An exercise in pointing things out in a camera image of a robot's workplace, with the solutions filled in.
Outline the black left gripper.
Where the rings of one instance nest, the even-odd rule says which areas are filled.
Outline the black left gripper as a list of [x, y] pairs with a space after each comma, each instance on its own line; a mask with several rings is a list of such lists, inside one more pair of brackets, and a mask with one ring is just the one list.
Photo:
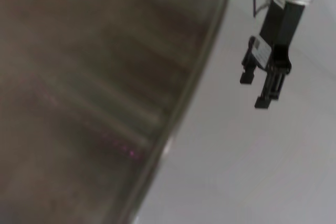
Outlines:
[[[291, 71], [289, 47], [304, 9], [304, 5], [270, 1], [259, 35], [270, 46], [271, 53], [265, 71], [265, 83], [255, 103], [256, 109], [268, 109], [271, 101], [279, 99], [284, 80]], [[240, 84], [252, 84], [256, 65], [250, 62], [243, 69]]]

